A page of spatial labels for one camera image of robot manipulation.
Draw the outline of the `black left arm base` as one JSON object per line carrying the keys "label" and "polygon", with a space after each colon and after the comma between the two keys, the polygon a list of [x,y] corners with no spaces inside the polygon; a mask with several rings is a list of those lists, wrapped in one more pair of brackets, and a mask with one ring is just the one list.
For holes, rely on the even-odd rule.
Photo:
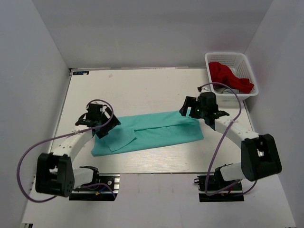
{"label": "black left arm base", "polygon": [[69,201],[115,201],[120,185],[120,174],[99,174],[97,182],[84,184],[69,196]]}

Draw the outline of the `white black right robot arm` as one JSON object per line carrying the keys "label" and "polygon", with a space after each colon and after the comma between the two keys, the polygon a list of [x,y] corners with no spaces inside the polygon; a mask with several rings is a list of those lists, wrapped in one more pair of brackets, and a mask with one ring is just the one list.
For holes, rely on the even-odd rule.
{"label": "white black right robot arm", "polygon": [[219,189],[226,189],[232,181],[243,179],[256,181],[282,171],[273,136],[248,130],[233,120],[229,113],[219,110],[216,95],[213,92],[202,93],[199,97],[187,96],[180,114],[203,119],[207,126],[223,134],[240,148],[239,163],[216,168],[214,182]]}

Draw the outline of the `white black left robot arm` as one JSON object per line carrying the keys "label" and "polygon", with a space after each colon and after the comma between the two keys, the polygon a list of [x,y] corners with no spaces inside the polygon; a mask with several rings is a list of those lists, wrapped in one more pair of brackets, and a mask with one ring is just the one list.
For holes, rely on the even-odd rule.
{"label": "white black left robot arm", "polygon": [[108,102],[99,99],[89,102],[86,113],[78,118],[72,132],[62,136],[64,141],[51,152],[39,155],[36,192],[69,197],[74,190],[98,188],[98,169],[92,166],[74,168],[73,161],[91,139],[107,136],[120,124]]}

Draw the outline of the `teal t shirt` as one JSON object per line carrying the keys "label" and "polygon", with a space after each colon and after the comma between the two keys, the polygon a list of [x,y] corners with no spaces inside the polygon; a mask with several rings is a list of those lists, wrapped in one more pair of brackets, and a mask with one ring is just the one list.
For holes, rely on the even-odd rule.
{"label": "teal t shirt", "polygon": [[118,118],[121,124],[95,143],[94,157],[190,143],[204,139],[200,122],[179,111]]}

